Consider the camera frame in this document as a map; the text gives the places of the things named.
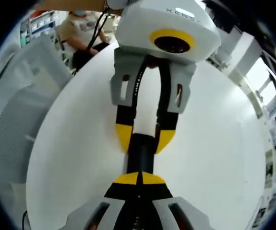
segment white table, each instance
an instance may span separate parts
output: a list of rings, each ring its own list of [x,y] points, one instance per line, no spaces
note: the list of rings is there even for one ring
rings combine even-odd
[[[64,226],[71,211],[103,196],[122,173],[125,154],[110,100],[116,47],[104,49],[81,69],[40,128],[27,175],[33,230]],[[207,62],[198,64],[190,87],[176,135],[155,157],[154,174],[165,179],[173,196],[206,213],[216,230],[244,230],[265,183],[265,149],[253,106]],[[140,87],[135,132],[155,133],[159,93],[159,71],[149,69]]]

